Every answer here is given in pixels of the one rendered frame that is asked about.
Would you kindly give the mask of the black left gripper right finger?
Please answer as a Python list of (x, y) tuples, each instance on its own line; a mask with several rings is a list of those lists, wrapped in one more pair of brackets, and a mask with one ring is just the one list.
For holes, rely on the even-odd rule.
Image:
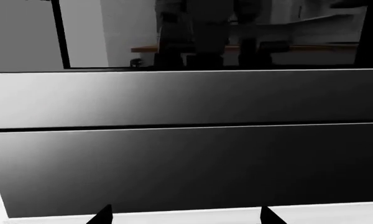
[(261, 224), (287, 224), (269, 207), (261, 207), (260, 223)]

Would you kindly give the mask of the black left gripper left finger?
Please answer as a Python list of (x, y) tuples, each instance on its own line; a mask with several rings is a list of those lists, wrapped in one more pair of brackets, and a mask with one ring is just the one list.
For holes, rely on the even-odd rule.
[(113, 222), (112, 205), (106, 205), (86, 224), (112, 224), (112, 222)]

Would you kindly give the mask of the black glass microwave door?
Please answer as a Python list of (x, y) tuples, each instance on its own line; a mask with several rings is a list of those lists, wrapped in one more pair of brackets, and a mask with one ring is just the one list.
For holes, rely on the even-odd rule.
[(0, 72), (373, 68), (373, 0), (0, 0)]

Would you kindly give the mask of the narrow glossy black front panel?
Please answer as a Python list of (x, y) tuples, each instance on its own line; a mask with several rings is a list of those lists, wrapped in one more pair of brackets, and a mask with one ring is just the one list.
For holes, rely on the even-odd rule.
[(0, 73), (0, 129), (373, 123), (373, 69)]

